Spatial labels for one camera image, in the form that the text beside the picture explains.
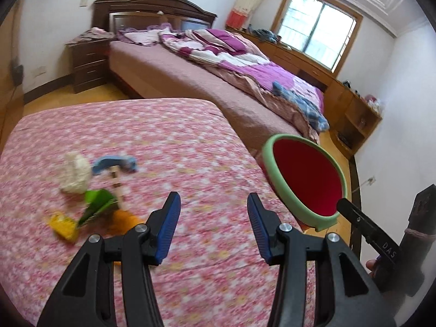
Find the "right hand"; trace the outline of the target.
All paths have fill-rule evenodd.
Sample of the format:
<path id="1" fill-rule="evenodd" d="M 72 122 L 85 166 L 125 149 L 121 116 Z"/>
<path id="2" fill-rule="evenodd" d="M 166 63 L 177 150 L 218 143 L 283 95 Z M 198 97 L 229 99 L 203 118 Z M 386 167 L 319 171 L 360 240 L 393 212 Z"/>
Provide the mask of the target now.
<path id="1" fill-rule="evenodd" d="M 381 263 L 381 256 L 377 257 L 376 259 L 370 259 L 365 263 L 365 267 L 369 271 L 369 276 L 372 279 L 375 279 L 376 275 L 380 272 Z"/>

